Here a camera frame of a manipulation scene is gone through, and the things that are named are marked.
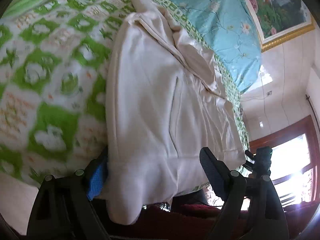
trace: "floor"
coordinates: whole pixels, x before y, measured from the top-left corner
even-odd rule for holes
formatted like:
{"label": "floor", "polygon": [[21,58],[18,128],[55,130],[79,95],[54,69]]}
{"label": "floor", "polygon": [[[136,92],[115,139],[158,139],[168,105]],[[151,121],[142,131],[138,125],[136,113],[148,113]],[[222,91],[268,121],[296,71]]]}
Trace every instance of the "floor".
{"label": "floor", "polygon": [[38,189],[0,172],[0,213],[17,232],[25,235]]}

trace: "white cloth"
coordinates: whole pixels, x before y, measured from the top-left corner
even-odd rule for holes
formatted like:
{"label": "white cloth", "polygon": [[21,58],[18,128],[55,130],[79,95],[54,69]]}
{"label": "white cloth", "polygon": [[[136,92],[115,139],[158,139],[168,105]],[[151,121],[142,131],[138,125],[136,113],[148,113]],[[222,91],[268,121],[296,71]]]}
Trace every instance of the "white cloth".
{"label": "white cloth", "polygon": [[108,178],[100,198],[110,219],[131,224],[145,204],[206,183],[199,152],[229,169],[245,162],[214,55],[169,12],[132,0],[137,13],[116,37],[107,82]]}

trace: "cable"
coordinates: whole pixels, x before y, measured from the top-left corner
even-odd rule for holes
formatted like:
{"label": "cable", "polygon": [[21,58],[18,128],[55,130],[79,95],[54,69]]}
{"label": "cable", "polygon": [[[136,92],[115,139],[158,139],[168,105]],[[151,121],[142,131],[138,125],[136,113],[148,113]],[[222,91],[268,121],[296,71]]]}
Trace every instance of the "cable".
{"label": "cable", "polygon": [[242,102],[248,102],[248,101],[250,101],[250,100],[264,100],[265,98],[267,98],[267,97],[264,97],[264,98],[250,98],[250,99],[248,99],[248,100],[242,100]]}
{"label": "cable", "polygon": [[283,49],[283,44],[282,44],[282,51],[283,51],[283,89],[282,89],[282,99],[281,99],[281,107],[283,109],[283,112],[284,112],[284,115],[285,117],[287,118],[287,122],[288,122],[288,126],[290,125],[289,124],[289,119],[288,119],[288,116],[287,114],[285,113],[285,110],[283,108],[283,95],[284,95],[284,84],[285,84],[285,59],[284,59],[284,49]]}
{"label": "cable", "polygon": [[264,89],[263,89],[263,82],[262,82],[262,76],[261,76],[261,73],[260,73],[260,78],[261,78],[262,94],[263,94],[263,111],[264,111],[264,115],[266,116],[266,119],[267,119],[267,123],[268,123],[269,129],[270,129],[270,131],[271,131],[270,124],[269,124],[269,120],[268,120],[268,117],[267,117],[267,114],[266,114],[266,102],[265,102],[265,100],[264,100],[266,97],[264,97]]}
{"label": "cable", "polygon": [[196,198],[193,198],[194,200],[196,200],[196,201],[198,201],[198,202],[200,202],[202,205],[205,205],[205,206],[208,206],[208,207],[223,207],[223,205],[222,206],[211,206],[211,205],[208,205],[208,204],[206,204],[206,203],[203,203],[203,202],[201,202],[200,200],[197,200]]}

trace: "gold picture frame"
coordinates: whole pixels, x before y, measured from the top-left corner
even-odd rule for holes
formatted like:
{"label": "gold picture frame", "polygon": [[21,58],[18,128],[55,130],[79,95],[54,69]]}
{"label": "gold picture frame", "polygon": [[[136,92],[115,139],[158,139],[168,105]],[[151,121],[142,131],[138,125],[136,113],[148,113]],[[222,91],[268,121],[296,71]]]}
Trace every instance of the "gold picture frame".
{"label": "gold picture frame", "polygon": [[254,21],[254,25],[255,25],[256,30],[258,32],[258,37],[259,37],[260,45],[261,45],[261,52],[265,52],[268,49],[276,47],[286,41],[294,39],[302,34],[305,34],[309,31],[312,31],[315,29],[315,26],[314,26],[315,21],[311,15],[311,13],[307,9],[307,7],[301,1],[301,8],[302,7],[305,8],[303,10],[303,13],[306,15],[305,16],[306,21],[301,24],[292,26],[288,29],[281,30],[280,32],[278,32],[276,34],[272,34],[272,35],[268,36],[267,38],[265,38],[264,33],[262,31],[260,21],[258,19],[257,8],[256,9],[253,8],[252,2],[250,0],[245,0],[245,3],[249,9],[249,12],[250,12],[252,19]]}

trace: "wooden window frame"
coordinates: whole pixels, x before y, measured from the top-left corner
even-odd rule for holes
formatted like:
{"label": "wooden window frame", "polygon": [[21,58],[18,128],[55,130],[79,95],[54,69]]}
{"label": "wooden window frame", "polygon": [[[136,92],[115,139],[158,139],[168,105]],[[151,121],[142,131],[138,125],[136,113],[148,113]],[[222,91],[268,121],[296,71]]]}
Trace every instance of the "wooden window frame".
{"label": "wooden window frame", "polygon": [[[311,115],[308,115],[302,120],[278,132],[272,133],[263,138],[250,142],[250,151],[252,153],[255,153],[257,151],[257,148],[264,146],[270,146],[271,148],[273,148],[287,141],[290,141],[302,134],[305,134],[307,138],[310,154],[310,164],[302,168],[300,172],[303,174],[306,171],[313,169],[313,185],[311,196],[313,200],[318,200],[320,199],[320,151],[318,137]],[[273,180],[273,184],[280,184],[289,180],[291,177],[292,174],[279,179],[275,179]]]}

